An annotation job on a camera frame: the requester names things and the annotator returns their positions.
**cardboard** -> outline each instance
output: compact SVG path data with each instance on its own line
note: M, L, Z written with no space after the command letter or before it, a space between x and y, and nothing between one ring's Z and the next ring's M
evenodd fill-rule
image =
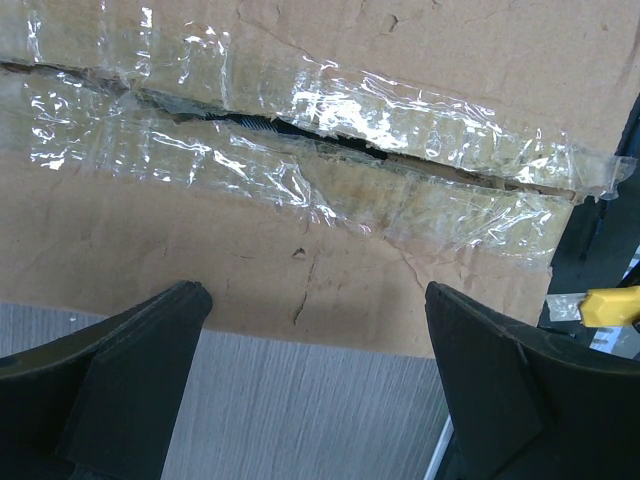
M52 63L86 67L96 32L117 32L122 21L143 25L151 14L167 32L207 25L223 32L218 39L262 32L283 45L281 58L303 52L430 86L605 151L615 148L640 89L640 4L631 0L616 8L551 0L131 0L96 2L95 17L79 8L84 2L66 0L47 18L15 21L45 3L2 6L13 11L0 16L1 58L31 54L33 45L20 44L33 38L23 35L30 25ZM101 7L114 16L100 17ZM135 58L113 51L117 36L104 40L98 45L123 69L137 68ZM144 68L136 71L144 77ZM197 88L187 83L176 93L189 97ZM221 193L50 171L7 152L0 173L5 301L112 314L186 278L212 292L211 328L430 356L428 281L530 323L549 282L544 266L524 268L482 249L354 235Z
M208 328L433 356L430 280L531 324L550 280L479 249L400 247L237 196L7 155L0 171L4 301L110 315L190 279L213 296Z
M56 170L80 165L234 193L295 207L302 221L475 245L542 265L572 208L558 196L467 185L231 121L176 123L158 109L123 103L70 75L0 73L0 152L22 152Z
M280 44L262 54L265 60L308 54L432 87L543 132L567 131L605 152L616 148L640 90L640 3L634 0L615 8L605 0L29 0L1 9L0 58L87 67L101 65L106 55L144 77L145 59L136 52L150 48L150 37L140 31L160 28L211 37L202 54L217 71L218 42L259 31L262 43ZM122 38L124 31L135 32L139 49ZM35 38L41 40L30 45ZM254 51L260 51L257 39ZM123 44L126 51L118 50ZM175 61L178 53L161 56ZM187 78L177 93L189 97L197 89Z

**plastic wrinkle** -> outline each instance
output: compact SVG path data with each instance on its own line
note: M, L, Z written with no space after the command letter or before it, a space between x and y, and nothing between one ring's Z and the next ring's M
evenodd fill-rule
M84 8L73 34L65 15ZM614 198L635 161L591 151L562 132L501 119L495 111L312 59L240 22L242 35L175 23L149 7L112 1L23 0L0 5L0 59L115 77L173 103L173 113L225 110L280 117L321 135L524 184Z
M394 241L435 239L548 265L571 212L561 197L429 176L361 152L232 122L188 121L56 74L0 74L0 148L291 207Z

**yellow handle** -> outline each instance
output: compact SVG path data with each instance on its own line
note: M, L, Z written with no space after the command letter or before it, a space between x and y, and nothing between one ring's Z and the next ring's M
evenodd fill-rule
M640 320L640 287L589 290L580 305L587 327L628 327Z

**gray carpet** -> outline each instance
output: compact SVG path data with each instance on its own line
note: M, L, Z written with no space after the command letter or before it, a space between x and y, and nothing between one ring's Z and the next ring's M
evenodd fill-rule
M0 357L96 321L1 306ZM432 360L204 331L163 480L422 480L445 418Z

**black object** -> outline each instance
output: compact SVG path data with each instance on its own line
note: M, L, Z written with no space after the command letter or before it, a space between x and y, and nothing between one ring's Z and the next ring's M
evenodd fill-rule
M640 157L640 97L629 114L616 155ZM618 194L613 201L588 198L574 208L551 262L550 294L611 288L620 281L640 244L640 167L618 186ZM586 333L585 344L593 339L595 330Z
M427 319L464 472L440 478L638 476L640 364L501 315L445 285Z
M285 122L280 118L267 118L261 115L244 115L242 113L205 113L196 115L202 120L230 120L245 128L255 131L276 132L282 135L291 135L295 137L308 138L317 142L339 145L343 148L365 152L367 155L379 160L386 160L388 154L378 148L372 147L366 140L361 138L344 137L344 136L321 136L295 125Z
M0 359L0 478L159 479L211 306L182 282Z
M640 285L640 263L636 264L615 288L634 287L638 285ZM633 327L640 333L640 319L633 323ZM582 320L552 322L549 317L549 309L546 302L543 306L543 314L540 316L540 321L538 322L538 328L542 328L551 333L567 334L577 343L585 347L591 345L595 332L598 330L597 328L585 327Z

